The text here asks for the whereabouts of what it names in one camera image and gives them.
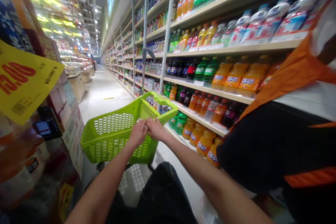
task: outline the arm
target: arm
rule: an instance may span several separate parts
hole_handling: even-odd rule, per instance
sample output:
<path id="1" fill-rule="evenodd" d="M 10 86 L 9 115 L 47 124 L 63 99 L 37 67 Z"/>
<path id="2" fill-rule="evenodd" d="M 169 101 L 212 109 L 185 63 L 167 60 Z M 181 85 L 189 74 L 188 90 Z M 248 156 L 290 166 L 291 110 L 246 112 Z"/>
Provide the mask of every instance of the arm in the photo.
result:
<path id="1" fill-rule="evenodd" d="M 135 149 L 145 140 L 146 134 L 146 121 L 133 126 L 129 141 L 91 183 L 65 224 L 105 223 L 125 167 Z"/>
<path id="2" fill-rule="evenodd" d="M 147 119 L 148 134 L 166 144 L 194 181 L 202 188 L 225 223 L 271 224 L 269 217 L 227 175 L 203 157 L 176 141 L 159 120 Z"/>

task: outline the green shopping basket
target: green shopping basket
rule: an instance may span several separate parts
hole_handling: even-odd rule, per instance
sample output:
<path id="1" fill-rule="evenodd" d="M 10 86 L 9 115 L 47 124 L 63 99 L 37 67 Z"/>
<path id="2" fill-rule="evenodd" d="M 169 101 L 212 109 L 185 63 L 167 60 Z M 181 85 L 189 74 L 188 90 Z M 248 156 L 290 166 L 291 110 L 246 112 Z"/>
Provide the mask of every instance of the green shopping basket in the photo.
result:
<path id="1" fill-rule="evenodd" d="M 153 96 L 160 105 L 168 105 L 172 110 L 160 115 L 146 101 L 149 96 Z M 121 109 L 90 119 L 84 127 L 80 144 L 91 163 L 110 161 L 124 147 L 130 137 L 132 126 L 138 119 L 158 117 L 164 125 L 177 114 L 177 111 L 177 106 L 168 99 L 161 98 L 155 92 L 148 92 Z M 143 144 L 134 151 L 129 161 L 130 165 L 151 164 L 158 143 L 147 135 Z"/>

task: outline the white tiled floor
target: white tiled floor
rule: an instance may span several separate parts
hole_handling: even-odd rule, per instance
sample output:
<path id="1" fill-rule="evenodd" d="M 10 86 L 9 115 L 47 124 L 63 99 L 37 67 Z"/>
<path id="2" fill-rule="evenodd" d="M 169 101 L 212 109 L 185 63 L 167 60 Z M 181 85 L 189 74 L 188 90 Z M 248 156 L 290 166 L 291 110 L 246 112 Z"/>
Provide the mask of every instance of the white tiled floor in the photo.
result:
<path id="1" fill-rule="evenodd" d="M 86 84 L 87 95 L 79 105 L 84 123 L 90 118 L 117 110 L 134 99 L 131 95 L 101 66 L 92 77 L 92 82 Z M 177 157 L 163 143 L 159 143 L 153 167 L 163 161 L 170 162 L 187 193 L 194 214 L 199 210 L 199 202 L 204 194 L 200 187 L 193 181 L 187 171 L 181 165 Z M 91 164 L 84 155 L 83 185 L 86 185 L 97 176 L 96 164 Z M 123 195 L 125 203 L 129 206 L 136 206 L 149 176 L 151 175 L 146 165 L 134 165 L 123 175 L 119 190 Z"/>

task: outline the yellow price sign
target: yellow price sign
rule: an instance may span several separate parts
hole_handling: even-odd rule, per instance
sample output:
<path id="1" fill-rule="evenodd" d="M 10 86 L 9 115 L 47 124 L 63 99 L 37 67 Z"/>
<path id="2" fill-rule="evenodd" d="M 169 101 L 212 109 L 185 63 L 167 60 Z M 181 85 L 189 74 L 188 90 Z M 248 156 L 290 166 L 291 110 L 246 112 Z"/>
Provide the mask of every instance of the yellow price sign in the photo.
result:
<path id="1" fill-rule="evenodd" d="M 0 40 L 0 111 L 24 125 L 45 100 L 64 65 Z"/>

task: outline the hand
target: hand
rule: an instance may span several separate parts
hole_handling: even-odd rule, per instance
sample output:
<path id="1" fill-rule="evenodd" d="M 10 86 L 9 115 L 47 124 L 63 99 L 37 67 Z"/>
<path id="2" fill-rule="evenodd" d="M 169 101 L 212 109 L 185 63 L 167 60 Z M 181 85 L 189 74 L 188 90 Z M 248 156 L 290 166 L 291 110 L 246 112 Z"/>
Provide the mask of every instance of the hand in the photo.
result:
<path id="1" fill-rule="evenodd" d="M 162 124 L 160 123 L 159 119 L 155 117 L 155 120 L 152 118 L 148 118 L 146 121 L 146 125 L 148 127 L 148 135 L 151 138 L 164 141 L 169 137 L 169 134 L 164 130 Z"/>
<path id="2" fill-rule="evenodd" d="M 148 128 L 146 126 L 146 120 L 137 122 L 132 127 L 132 132 L 128 142 L 132 143 L 136 148 L 139 147 L 145 141 L 147 132 Z"/>

